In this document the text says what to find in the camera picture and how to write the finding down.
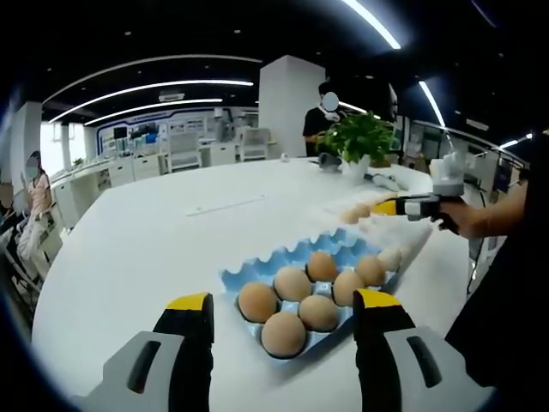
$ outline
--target pink shirt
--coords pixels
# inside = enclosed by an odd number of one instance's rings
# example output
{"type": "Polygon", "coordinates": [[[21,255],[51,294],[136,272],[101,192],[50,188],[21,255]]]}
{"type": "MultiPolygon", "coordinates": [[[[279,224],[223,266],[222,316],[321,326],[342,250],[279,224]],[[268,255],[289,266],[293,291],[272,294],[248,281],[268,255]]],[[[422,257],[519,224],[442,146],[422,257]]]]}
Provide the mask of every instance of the pink shirt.
{"type": "Polygon", "coordinates": [[[28,193],[33,199],[33,209],[31,210],[31,216],[35,217],[38,214],[47,211],[50,208],[50,204],[45,199],[47,189],[50,188],[50,180],[43,173],[38,179],[33,179],[28,184],[28,193]]]}

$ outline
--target human hand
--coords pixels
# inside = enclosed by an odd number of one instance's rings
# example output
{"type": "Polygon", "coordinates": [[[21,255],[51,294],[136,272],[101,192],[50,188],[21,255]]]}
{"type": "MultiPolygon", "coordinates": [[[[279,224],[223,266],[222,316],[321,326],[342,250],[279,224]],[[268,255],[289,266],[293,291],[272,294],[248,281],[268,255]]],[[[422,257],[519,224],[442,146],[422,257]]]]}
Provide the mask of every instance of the human hand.
{"type": "Polygon", "coordinates": [[[459,199],[454,202],[441,202],[440,212],[431,218],[433,221],[442,219],[439,230],[455,229],[466,239],[480,236],[480,209],[473,208],[459,199]]]}

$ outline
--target potted plant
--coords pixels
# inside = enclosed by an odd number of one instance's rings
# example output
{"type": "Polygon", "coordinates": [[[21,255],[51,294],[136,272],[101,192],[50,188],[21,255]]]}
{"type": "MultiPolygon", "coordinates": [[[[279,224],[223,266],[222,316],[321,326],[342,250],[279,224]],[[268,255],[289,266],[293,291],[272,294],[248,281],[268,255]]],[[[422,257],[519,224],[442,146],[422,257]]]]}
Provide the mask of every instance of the potted plant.
{"type": "Polygon", "coordinates": [[[362,180],[371,161],[382,161],[393,141],[392,126],[373,113],[354,114],[332,125],[318,144],[343,159],[343,172],[362,180]]]}

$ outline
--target window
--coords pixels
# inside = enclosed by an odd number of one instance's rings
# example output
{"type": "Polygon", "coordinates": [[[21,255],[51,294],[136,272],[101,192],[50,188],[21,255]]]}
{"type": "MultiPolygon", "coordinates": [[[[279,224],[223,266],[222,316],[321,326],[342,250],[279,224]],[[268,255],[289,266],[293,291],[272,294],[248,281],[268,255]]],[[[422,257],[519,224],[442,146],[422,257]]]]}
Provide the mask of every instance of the window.
{"type": "Polygon", "coordinates": [[[43,123],[40,126],[40,152],[42,154],[42,167],[50,177],[63,170],[60,123],[43,123]]]}
{"type": "Polygon", "coordinates": [[[69,151],[71,165],[75,164],[76,159],[86,159],[86,141],[84,139],[83,124],[69,124],[69,151]]]}

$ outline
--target cable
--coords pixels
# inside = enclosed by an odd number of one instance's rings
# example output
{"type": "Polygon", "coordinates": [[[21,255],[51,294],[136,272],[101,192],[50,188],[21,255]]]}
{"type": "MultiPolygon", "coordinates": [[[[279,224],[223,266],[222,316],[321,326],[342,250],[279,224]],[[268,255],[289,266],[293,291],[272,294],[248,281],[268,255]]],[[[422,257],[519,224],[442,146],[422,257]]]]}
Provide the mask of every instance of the cable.
{"type": "MultiPolygon", "coordinates": [[[[482,189],[480,189],[480,185],[476,187],[479,190],[480,199],[482,200],[482,207],[486,207],[486,200],[484,199],[484,195],[482,194],[482,189]]],[[[479,246],[479,252],[477,253],[477,258],[474,260],[474,266],[473,266],[473,272],[471,272],[471,276],[469,277],[469,282],[467,284],[467,295],[469,296],[471,294],[471,283],[473,282],[473,273],[477,270],[477,266],[479,264],[480,254],[482,253],[482,246],[484,245],[484,239],[480,241],[479,246]]]]}

